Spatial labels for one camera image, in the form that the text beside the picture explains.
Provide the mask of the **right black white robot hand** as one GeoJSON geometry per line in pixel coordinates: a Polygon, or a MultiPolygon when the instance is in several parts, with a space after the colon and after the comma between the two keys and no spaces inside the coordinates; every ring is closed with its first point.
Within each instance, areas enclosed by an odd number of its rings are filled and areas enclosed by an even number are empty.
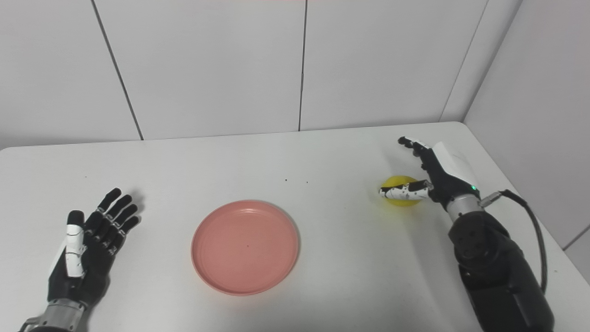
{"type": "Polygon", "coordinates": [[[401,136],[398,143],[412,150],[429,177],[423,180],[406,180],[395,185],[383,184],[379,189],[381,197],[395,202],[417,202],[429,198],[440,203],[443,208],[465,195],[481,200],[474,172],[459,151],[443,142],[430,147],[407,136],[401,136]]]}

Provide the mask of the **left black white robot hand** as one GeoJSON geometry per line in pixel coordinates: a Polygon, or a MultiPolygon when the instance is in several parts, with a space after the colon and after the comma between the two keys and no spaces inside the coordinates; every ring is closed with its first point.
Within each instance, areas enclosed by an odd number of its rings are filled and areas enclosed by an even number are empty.
{"type": "Polygon", "coordinates": [[[116,254],[141,221],[138,210],[131,195],[114,188],[90,216],[68,213],[65,245],[48,278],[48,302],[66,299],[90,308],[103,298],[116,254]]]}

